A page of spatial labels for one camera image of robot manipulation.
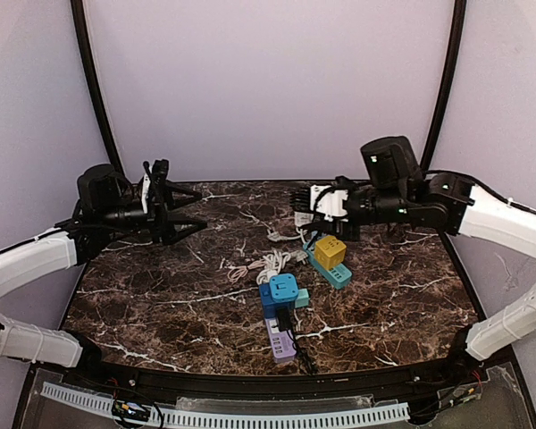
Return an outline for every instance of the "yellow cube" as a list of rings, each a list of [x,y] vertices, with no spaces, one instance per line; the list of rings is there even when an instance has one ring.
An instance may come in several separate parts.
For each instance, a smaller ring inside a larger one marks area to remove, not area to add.
[[[328,235],[315,242],[314,257],[315,260],[326,270],[338,266],[346,257],[346,245],[332,235]]]

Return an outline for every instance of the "white perforated rail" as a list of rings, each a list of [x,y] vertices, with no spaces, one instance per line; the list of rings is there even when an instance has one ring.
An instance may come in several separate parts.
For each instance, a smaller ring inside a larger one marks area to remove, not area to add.
[[[113,418],[113,399],[109,395],[73,390],[67,386],[44,383],[42,396],[81,409],[91,414]],[[219,429],[355,429],[407,420],[408,405],[395,404],[385,407],[355,409],[334,413],[301,414],[294,416],[240,416],[209,414],[163,408],[164,427],[219,428]],[[159,415],[153,408],[145,425],[159,426]]]

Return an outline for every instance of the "white wall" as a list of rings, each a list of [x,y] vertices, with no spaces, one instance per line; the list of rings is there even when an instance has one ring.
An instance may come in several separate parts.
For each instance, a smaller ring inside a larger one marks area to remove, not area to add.
[[[536,207],[536,1],[469,2],[434,167],[468,172]],[[536,262],[455,241],[489,315],[536,282]],[[515,345],[536,406],[536,333]]]
[[[71,216],[76,179],[106,162],[70,2],[0,0],[0,248]],[[57,327],[78,269],[0,301],[0,312]],[[0,429],[12,425],[27,364],[0,358]]]
[[[418,153],[451,0],[87,0],[125,169],[167,157],[176,181],[365,177],[358,149]]]

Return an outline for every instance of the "brown marble surface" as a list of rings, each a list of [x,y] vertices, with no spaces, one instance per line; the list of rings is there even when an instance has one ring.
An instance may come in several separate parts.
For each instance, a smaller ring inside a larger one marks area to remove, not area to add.
[[[277,248],[267,228],[297,235],[290,189],[303,182],[190,185],[203,200],[184,209],[208,229],[169,246],[121,241],[89,265],[64,329],[86,334],[105,360],[204,374],[297,374],[276,365],[255,285],[258,270],[230,282],[231,266]],[[364,227],[348,243],[353,279],[334,290],[312,266],[284,270],[308,288],[296,310],[300,343],[321,373],[412,364],[446,356],[454,332],[475,321],[473,307],[438,237],[398,226]]]

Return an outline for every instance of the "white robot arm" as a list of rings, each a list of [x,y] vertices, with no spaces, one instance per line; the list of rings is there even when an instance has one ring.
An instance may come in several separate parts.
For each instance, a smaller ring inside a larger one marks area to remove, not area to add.
[[[404,137],[375,140],[361,153],[369,181],[342,176],[335,185],[314,185],[292,195],[296,212],[320,218],[302,228],[358,240],[361,225],[410,223],[492,241],[536,258],[536,210],[460,173],[431,172],[436,175],[426,179]],[[536,284],[502,311],[458,332],[449,358],[476,364],[535,330]]]
[[[80,176],[80,200],[71,219],[0,250],[0,299],[44,275],[94,259],[124,236],[146,231],[154,243],[169,245],[204,229],[205,222],[173,213],[198,201],[200,194],[168,182],[166,160],[155,161],[152,168],[144,166],[146,177],[138,192],[111,165],[97,165]],[[173,193],[188,197],[173,198]],[[0,314],[0,356],[75,367],[101,358],[101,353],[77,333],[48,330]]]

